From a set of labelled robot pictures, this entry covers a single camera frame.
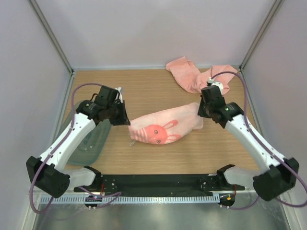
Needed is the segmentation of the right aluminium frame post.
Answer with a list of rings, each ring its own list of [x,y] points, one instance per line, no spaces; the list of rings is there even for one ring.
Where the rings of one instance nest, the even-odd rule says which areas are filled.
[[[267,30],[269,29],[271,23],[273,22],[276,14],[278,13],[279,9],[281,8],[284,0],[274,0],[272,6],[270,7],[264,21],[262,22],[258,32],[256,33],[251,45],[247,53],[245,54],[242,63],[239,66],[241,72],[243,72],[244,68],[248,64],[250,58],[252,57],[253,53],[255,52],[257,46],[260,44],[261,40],[265,36]]]

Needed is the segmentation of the left aluminium frame post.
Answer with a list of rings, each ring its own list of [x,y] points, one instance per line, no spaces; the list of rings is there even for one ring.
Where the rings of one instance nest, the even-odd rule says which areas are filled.
[[[39,22],[41,23],[43,29],[45,30],[48,38],[50,39],[53,47],[55,48],[56,52],[58,53],[60,59],[62,60],[63,64],[65,65],[69,74],[72,75],[74,73],[74,70],[71,67],[71,64],[69,63],[66,55],[64,54],[64,51],[63,51],[61,45],[59,44],[55,34],[53,33],[53,30],[50,27],[46,17],[44,16],[40,6],[36,2],[36,0],[28,0],[28,3],[31,6],[31,8],[33,9],[36,17],[38,18]]]

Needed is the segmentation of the plain pink towel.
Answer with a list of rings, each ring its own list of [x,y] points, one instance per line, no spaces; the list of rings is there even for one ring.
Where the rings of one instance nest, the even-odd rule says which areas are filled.
[[[205,72],[200,72],[192,61],[181,57],[166,65],[166,70],[170,71],[177,84],[189,93],[199,94],[201,89],[207,87],[207,81],[218,73],[225,72],[214,78],[215,81],[223,85],[222,95],[225,95],[230,87],[229,82],[238,71],[230,65],[213,65]]]

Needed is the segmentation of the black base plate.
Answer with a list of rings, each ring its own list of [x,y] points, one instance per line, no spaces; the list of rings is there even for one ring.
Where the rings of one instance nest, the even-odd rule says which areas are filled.
[[[92,185],[84,186],[91,192],[107,194],[117,191],[125,196],[139,196],[145,193],[157,195],[174,194],[176,192],[209,192],[209,191],[243,191],[241,185],[230,184],[219,174],[105,174],[97,176]]]

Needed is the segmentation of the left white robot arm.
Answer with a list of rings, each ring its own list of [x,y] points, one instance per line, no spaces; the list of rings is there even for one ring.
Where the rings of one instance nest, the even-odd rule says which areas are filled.
[[[54,143],[38,158],[31,156],[27,160],[31,186],[53,198],[79,186],[98,191],[102,185],[99,171],[89,166],[72,171],[64,168],[81,141],[104,120],[113,126],[130,125],[120,87],[101,86],[93,101],[84,100],[77,109],[72,109],[70,124]]]

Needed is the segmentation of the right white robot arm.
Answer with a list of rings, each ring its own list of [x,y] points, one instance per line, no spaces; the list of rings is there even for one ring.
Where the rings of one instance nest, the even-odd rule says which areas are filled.
[[[244,111],[236,103],[226,103],[216,85],[201,91],[198,115],[212,119],[231,133],[256,162],[259,171],[230,167],[216,177],[216,184],[226,190],[233,184],[251,188],[260,198],[271,201],[292,189],[296,184],[295,173],[299,163],[295,158],[287,159],[276,151],[244,117]]]

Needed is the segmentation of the clear glass tray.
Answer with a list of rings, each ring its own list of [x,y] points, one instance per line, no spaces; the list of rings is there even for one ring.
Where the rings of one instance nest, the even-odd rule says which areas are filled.
[[[88,166],[93,164],[101,154],[104,144],[111,130],[109,120],[100,122],[81,141],[76,150],[70,156],[67,164],[77,166]]]

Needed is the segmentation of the pink bunny towel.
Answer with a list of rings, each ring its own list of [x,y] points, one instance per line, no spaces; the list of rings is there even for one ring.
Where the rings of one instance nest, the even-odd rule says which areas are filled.
[[[175,142],[203,127],[198,116],[199,103],[190,103],[136,118],[130,122],[130,138],[135,141],[164,145]]]

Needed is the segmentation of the aluminium frame post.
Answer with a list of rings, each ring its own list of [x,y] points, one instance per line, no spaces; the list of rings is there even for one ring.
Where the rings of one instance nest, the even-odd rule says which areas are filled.
[[[257,46],[260,44],[261,40],[265,36],[267,30],[269,29],[271,23],[273,22],[276,14],[278,13],[279,9],[281,8],[284,0],[274,0],[272,6],[270,7],[264,21],[262,22],[258,32],[256,33],[251,45],[247,53],[245,54],[242,63],[239,66],[241,72],[243,72],[244,68],[248,64],[250,58],[252,57],[253,53],[255,52]]]
[[[36,0],[28,0],[28,3],[31,6],[31,8],[33,9],[36,17],[38,18],[39,22],[41,23],[43,29],[45,30],[48,38],[50,39],[53,47],[55,48],[56,52],[58,53],[60,59],[62,60],[63,64],[65,65],[69,74],[72,75],[74,73],[74,70],[71,67],[71,64],[69,63],[66,55],[64,54],[64,51],[63,51],[61,45],[59,44],[55,34],[53,33],[53,30],[50,27],[46,17],[44,16],[40,6],[36,2]]]

